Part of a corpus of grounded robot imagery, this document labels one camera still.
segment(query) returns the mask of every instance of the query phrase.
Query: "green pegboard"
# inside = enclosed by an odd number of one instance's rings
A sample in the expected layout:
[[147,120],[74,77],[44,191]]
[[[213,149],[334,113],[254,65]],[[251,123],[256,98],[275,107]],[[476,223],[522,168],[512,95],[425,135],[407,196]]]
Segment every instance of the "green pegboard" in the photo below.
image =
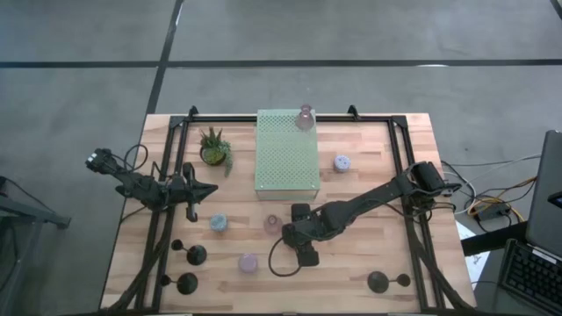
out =
[[[316,125],[301,131],[295,125],[299,113],[257,112],[256,191],[260,198],[312,199],[320,189]],[[272,191],[282,192],[266,194]]]

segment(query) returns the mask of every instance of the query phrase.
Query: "wooden tabletop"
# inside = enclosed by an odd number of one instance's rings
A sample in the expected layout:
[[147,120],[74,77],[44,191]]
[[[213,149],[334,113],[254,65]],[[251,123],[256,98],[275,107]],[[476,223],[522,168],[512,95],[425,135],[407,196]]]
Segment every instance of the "wooden tabletop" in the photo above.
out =
[[[406,114],[415,159],[441,163],[428,114]],[[148,163],[140,169],[149,172],[152,161],[160,164],[169,115],[148,115],[141,143],[149,150]],[[192,162],[196,178],[215,183],[219,189],[197,205],[199,221],[185,217],[185,206],[177,207],[172,240],[180,239],[188,248],[200,244],[208,252],[206,262],[192,266],[185,252],[169,252],[167,274],[178,279],[194,273],[198,288],[191,295],[180,294],[174,284],[162,294],[161,312],[416,312],[419,311],[414,284],[404,288],[390,283],[383,294],[367,286],[367,276],[374,270],[393,279],[401,273],[413,276],[404,219],[387,207],[379,207],[357,218],[344,233],[331,241],[315,242],[320,265],[303,268],[296,276],[277,277],[270,273],[267,255],[280,235],[270,236],[263,230],[266,216],[275,214],[284,223],[290,221],[291,201],[258,201],[254,191],[256,135],[253,123],[217,123],[223,139],[232,144],[234,168],[224,177],[224,166],[209,167],[199,158],[201,129],[208,124],[190,124],[185,162]],[[318,123],[321,189],[312,207],[328,201],[347,200],[388,182],[396,175],[388,127],[383,123]],[[402,160],[406,166],[403,142],[399,133]],[[176,146],[172,151],[173,168]],[[333,171],[337,154],[351,159],[349,172]],[[144,159],[142,151],[137,159]],[[400,201],[393,202],[400,207]],[[141,204],[128,200],[125,213]],[[229,229],[215,233],[209,228],[212,215],[224,213]],[[102,306],[115,302],[141,267],[147,238],[150,211],[142,211],[124,222],[117,236],[111,268],[104,290]],[[475,305],[465,258],[451,210],[435,210],[429,222],[437,264],[454,289],[469,304]],[[241,254],[258,258],[258,271],[243,274],[238,270]],[[282,273],[296,268],[293,250],[281,243],[273,255],[273,265]],[[424,270],[429,301],[433,302],[429,274]],[[148,301],[152,298],[154,277],[148,284]]]

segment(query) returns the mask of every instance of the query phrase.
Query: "floor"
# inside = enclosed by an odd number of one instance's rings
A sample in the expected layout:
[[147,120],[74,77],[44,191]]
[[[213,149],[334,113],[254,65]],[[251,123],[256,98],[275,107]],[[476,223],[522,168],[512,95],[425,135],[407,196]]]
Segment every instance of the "floor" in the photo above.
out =
[[[97,147],[123,154],[139,140],[147,112],[196,105],[204,113],[253,113],[303,103],[343,112],[354,104],[360,112],[429,112],[450,163],[540,153],[544,132],[562,121],[554,1],[1,1],[0,172],[72,217],[68,230],[46,226],[41,235],[18,315],[97,309],[124,201],[115,181],[83,162]],[[216,62],[180,62],[205,60]],[[377,67],[221,67],[230,60]],[[167,61],[178,62],[164,71]],[[475,186],[518,183],[536,174],[537,163],[517,163]],[[471,178],[486,168],[458,170]],[[525,217],[530,198],[514,203]],[[467,217],[458,220],[482,233]],[[495,280],[500,261],[494,252],[481,279]],[[494,293],[479,285],[481,309],[507,299]],[[525,307],[510,308],[502,311]]]

